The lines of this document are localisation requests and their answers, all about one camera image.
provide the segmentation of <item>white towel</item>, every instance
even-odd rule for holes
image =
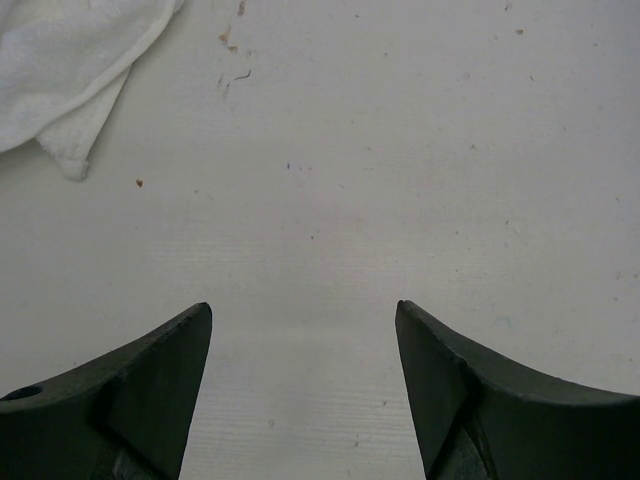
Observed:
[[[0,152],[36,138],[82,180],[131,64],[183,1],[0,0]]]

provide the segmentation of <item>white cloth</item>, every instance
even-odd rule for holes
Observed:
[[[131,64],[183,1],[0,0],[0,152],[35,137],[82,180]]]

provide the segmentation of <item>black mark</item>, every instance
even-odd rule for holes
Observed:
[[[242,75],[241,77],[234,78],[233,81],[244,80],[245,78],[249,78],[250,76],[251,76],[251,70],[249,70],[249,72],[246,75]]]

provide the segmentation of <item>black plastic part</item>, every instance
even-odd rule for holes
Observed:
[[[525,367],[410,302],[396,330],[428,479],[640,478],[640,397]]]
[[[198,304],[0,399],[0,479],[177,479],[211,338]]]

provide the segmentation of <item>white table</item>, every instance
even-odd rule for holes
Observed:
[[[421,479],[407,298],[640,393],[638,2],[238,2],[136,63],[85,182],[0,156],[3,392],[207,301],[181,478]]]

